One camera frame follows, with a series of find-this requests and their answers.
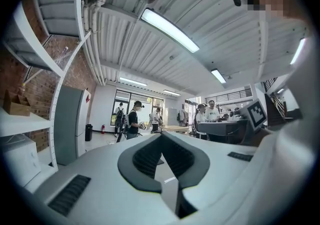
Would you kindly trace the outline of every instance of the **white shirt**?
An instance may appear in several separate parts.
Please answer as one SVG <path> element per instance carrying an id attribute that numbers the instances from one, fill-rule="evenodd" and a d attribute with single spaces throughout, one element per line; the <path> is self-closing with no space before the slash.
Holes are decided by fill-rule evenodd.
<path id="1" fill-rule="evenodd" d="M 124 112 L 124 108 L 121 107 L 121 109 L 120 109 L 120 107 L 117 107 L 117 108 L 115 109 L 114 113 L 118 114 L 119 111 Z"/>
<path id="2" fill-rule="evenodd" d="M 207 120 L 217 120 L 219 118 L 219 110 L 216 107 L 214 107 L 213 109 L 208 107 L 205 110 L 205 118 Z"/>
<path id="3" fill-rule="evenodd" d="M 201 114 L 199 112 L 198 114 L 196 114 L 195 120 L 196 120 L 197 125 L 198 125 L 198 123 L 204 123 L 204 122 L 206 122 L 206 116 L 204 113 Z M 200 134 L 200 135 L 206 135 L 205 132 L 200 132 L 200 131 L 196 131 L 196 132 L 197 132 L 197 134 Z"/>
<path id="4" fill-rule="evenodd" d="M 152 112 L 152 124 L 153 125 L 158 125 L 159 124 L 159 122 L 156 121 L 156 118 L 159 119 L 159 114 L 155 110 L 154 112 Z"/>

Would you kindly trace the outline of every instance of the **black vent grille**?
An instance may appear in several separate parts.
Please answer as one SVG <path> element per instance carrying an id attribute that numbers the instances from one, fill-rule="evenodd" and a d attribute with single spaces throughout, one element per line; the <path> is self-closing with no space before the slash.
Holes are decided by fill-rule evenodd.
<path id="1" fill-rule="evenodd" d="M 234 159 L 239 159 L 243 161 L 250 162 L 251 159 L 254 157 L 253 155 L 246 155 L 246 154 L 241 154 L 241 153 L 236 153 L 236 152 L 230 152 L 228 154 L 229 157 L 232 157 Z"/>
<path id="2" fill-rule="evenodd" d="M 67 216 L 84 192 L 91 178 L 82 175 L 74 177 L 67 186 L 48 204 L 50 208 Z"/>

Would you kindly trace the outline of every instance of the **brick wall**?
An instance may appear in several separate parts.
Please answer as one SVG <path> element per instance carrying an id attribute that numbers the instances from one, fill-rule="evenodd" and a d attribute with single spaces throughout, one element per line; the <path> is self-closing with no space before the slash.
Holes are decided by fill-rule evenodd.
<path id="1" fill-rule="evenodd" d="M 35 14 L 33 0 L 24 0 L 22 4 L 26 17 L 38 40 L 41 43 L 45 42 L 48 36 L 41 28 Z M 77 41 L 78 39 L 74 37 L 54 35 L 46 42 L 44 48 L 53 59 L 56 59 L 66 54 L 62 54 L 65 47 L 68 47 L 68 52 L 72 52 L 77 46 Z M 68 59 L 69 57 L 66 57 L 59 64 L 62 69 Z M 30 76 L 38 70 L 38 68 L 32 68 Z M 18 93 L 26 71 L 26 67 L 17 61 L 3 46 L 0 47 L 0 99 L 4 98 L 6 89 Z M 59 77 L 54 72 L 44 70 L 25 86 L 24 95 L 31 104 L 31 111 L 44 119 L 49 119 L 51 102 L 58 80 Z M 81 90 L 88 88 L 91 93 L 92 104 L 97 84 L 91 75 L 82 48 L 75 56 L 63 84 Z M 91 104 L 88 110 L 87 122 L 89 121 Z M 31 132 L 30 138 L 35 141 L 38 152 L 49 146 L 47 129 Z"/>

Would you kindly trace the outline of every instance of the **corrugated metal ceiling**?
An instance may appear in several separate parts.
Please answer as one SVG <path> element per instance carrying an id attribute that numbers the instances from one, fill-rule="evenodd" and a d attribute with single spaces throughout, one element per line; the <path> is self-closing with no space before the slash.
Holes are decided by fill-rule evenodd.
<path id="1" fill-rule="evenodd" d="M 136 15 L 146 8 L 140 0 L 107 0 L 107 3 Z M 256 80 L 261 29 L 244 6 L 236 7 L 233 0 L 156 0 L 147 7 L 175 23 L 200 50 L 191 55 L 143 26 L 100 12 L 98 40 L 99 55 L 103 60 L 122 63 L 125 68 L 179 85 L 180 89 L 176 89 L 179 91 L 222 91 L 223 86 L 210 74 L 215 68 L 225 76 L 226 88 Z M 264 76 L 270 73 L 270 68 L 281 71 L 290 62 L 287 60 L 292 58 L 303 32 L 303 24 L 294 20 L 277 20 L 269 24 Z M 277 58 L 282 62 L 275 67 L 272 61 Z M 103 73 L 112 81 L 120 76 L 108 67 L 103 68 Z M 163 90 L 162 85 L 152 87 L 156 92 Z"/>

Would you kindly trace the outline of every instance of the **ceiling light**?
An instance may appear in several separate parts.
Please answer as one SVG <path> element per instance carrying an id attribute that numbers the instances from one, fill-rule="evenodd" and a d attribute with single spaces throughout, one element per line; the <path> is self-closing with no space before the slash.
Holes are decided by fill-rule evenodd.
<path id="1" fill-rule="evenodd" d="M 116 96 L 116 99 L 125 99 L 125 100 L 129 100 L 129 98 L 125 98 L 125 97 L 120 97 L 120 96 Z"/>
<path id="2" fill-rule="evenodd" d="M 179 93 L 176 93 L 176 92 L 173 92 L 173 91 L 168 91 L 168 90 L 163 90 L 165 93 L 168 93 L 168 94 L 172 94 L 172 95 L 176 95 L 176 96 L 180 96 L 181 94 Z"/>
<path id="3" fill-rule="evenodd" d="M 220 83 L 224 84 L 227 82 L 217 69 L 211 70 L 211 73 L 220 81 Z"/>
<path id="4" fill-rule="evenodd" d="M 293 56 L 293 58 L 292 58 L 292 61 L 290 62 L 290 65 L 292 65 L 292 64 L 294 64 L 294 63 L 296 62 L 299 54 L 301 53 L 302 48 L 304 47 L 305 42 L 306 42 L 306 38 L 302 38 L 302 39 L 300 40 L 298 49 L 296 50 L 296 52 L 295 52 L 295 54 L 294 54 L 294 56 Z"/>
<path id="5" fill-rule="evenodd" d="M 134 84 L 137 84 L 137 85 L 140 85 L 140 86 L 144 86 L 144 87 L 147 86 L 146 83 L 140 83 L 140 82 L 133 81 L 131 79 L 127 79 L 127 78 L 123 78 L 123 77 L 120 77 L 120 80 L 127 81 L 127 82 L 130 82 L 130 83 L 134 83 Z"/>
<path id="6" fill-rule="evenodd" d="M 155 26 L 157 29 L 161 30 L 185 48 L 187 48 L 191 53 L 195 53 L 200 48 L 183 33 L 180 29 L 178 29 L 175 25 L 173 25 L 170 21 L 163 18 L 161 15 L 157 14 L 156 12 L 145 9 L 141 19 L 145 22 Z"/>

